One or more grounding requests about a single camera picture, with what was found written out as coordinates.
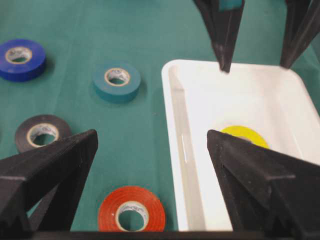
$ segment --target green fabric surface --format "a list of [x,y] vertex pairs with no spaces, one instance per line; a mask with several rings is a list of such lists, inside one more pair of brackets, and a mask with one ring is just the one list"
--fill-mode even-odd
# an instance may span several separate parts
[[[284,1],[247,0],[233,62],[278,65],[285,18]],[[96,231],[103,199],[127,185],[156,194],[166,211],[165,229],[177,230],[161,69],[173,59],[216,59],[193,1],[1,0],[0,33],[0,43],[26,38],[47,54],[37,79],[0,79],[0,159],[17,153],[15,131],[35,115],[57,115],[73,133],[96,129],[99,148],[72,230]],[[141,74],[139,93],[129,103],[108,103],[93,88],[96,65],[113,60]],[[293,70],[320,112],[320,65],[311,46]]]

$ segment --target white tray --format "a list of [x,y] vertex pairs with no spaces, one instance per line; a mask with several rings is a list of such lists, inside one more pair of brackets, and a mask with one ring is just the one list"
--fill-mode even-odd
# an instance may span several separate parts
[[207,131],[241,125],[272,150],[320,165],[320,119],[301,78],[279,66],[173,60],[162,69],[180,231],[232,230]]

